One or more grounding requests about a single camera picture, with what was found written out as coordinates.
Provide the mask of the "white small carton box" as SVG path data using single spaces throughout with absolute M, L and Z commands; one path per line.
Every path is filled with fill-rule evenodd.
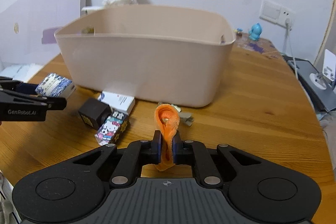
M 101 92 L 97 100 L 108 104 L 113 110 L 118 110 L 127 115 L 131 113 L 135 106 L 134 97 L 106 91 Z

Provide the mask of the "orange fuzzy scrunchie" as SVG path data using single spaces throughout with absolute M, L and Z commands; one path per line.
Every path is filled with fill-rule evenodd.
M 155 109 L 154 121 L 156 130 L 159 130 L 162 135 L 161 161 L 155 167 L 163 172 L 175 165 L 173 161 L 173 137 L 178 131 L 180 117 L 174 106 L 164 103 Z

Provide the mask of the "brown floral table mat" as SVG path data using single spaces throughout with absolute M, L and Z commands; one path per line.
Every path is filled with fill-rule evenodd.
M 248 34 L 239 33 L 236 35 L 235 45 L 245 50 L 267 56 L 270 59 L 282 59 L 282 54 L 268 39 L 260 38 L 258 41 L 253 41 L 249 39 Z

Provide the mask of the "beige plastic storage bin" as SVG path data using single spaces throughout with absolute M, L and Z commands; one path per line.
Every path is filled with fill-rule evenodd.
M 55 32 L 76 85 L 141 100 L 203 107 L 223 77 L 236 35 L 214 12 L 155 5 L 114 6 Z

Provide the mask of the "black cube box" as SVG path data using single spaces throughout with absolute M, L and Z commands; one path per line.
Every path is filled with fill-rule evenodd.
M 85 124 L 98 130 L 104 124 L 108 116 L 112 114 L 112 110 L 108 104 L 94 98 L 89 98 L 80 107 L 78 113 Z

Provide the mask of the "tiny mushroom figurine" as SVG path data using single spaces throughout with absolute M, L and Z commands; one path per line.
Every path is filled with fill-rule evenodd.
M 242 36 L 243 34 L 243 30 L 241 28 L 236 28 L 235 32 L 238 36 Z

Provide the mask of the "white phone stand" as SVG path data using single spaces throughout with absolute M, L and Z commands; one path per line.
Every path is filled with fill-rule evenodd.
M 319 89 L 326 90 L 331 87 L 335 89 L 335 54 L 329 50 L 325 50 L 322 71 L 319 73 L 311 73 L 309 78 L 311 82 Z

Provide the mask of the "blue white patterned box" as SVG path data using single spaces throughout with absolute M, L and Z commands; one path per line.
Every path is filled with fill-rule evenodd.
M 76 86 L 72 80 L 56 73 L 50 73 L 36 87 L 35 92 L 44 97 L 67 99 L 75 90 Z

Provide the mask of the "white wall switch socket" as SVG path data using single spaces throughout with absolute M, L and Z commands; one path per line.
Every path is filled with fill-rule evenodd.
M 262 0 L 259 18 L 284 28 L 292 28 L 295 12 L 271 0 Z

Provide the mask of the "gold foil snack box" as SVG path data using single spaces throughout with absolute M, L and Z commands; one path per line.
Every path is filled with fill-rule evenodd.
M 91 14 L 103 10 L 103 6 L 85 6 L 81 9 L 81 14 L 82 16 L 85 16 L 85 22 L 89 23 L 89 25 L 85 26 L 82 30 L 81 33 L 84 35 L 88 34 L 95 34 L 96 30 L 95 27 L 92 24 L 92 16 Z

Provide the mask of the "blue cartoon figurine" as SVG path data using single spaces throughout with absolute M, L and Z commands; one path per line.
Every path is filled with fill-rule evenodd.
M 254 24 L 248 31 L 249 39 L 256 42 L 260 39 L 263 29 L 260 23 Z

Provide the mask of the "hello kitty card box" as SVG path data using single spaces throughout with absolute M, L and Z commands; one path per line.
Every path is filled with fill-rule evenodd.
M 99 145 L 116 144 L 129 124 L 129 116 L 114 110 L 95 134 Z

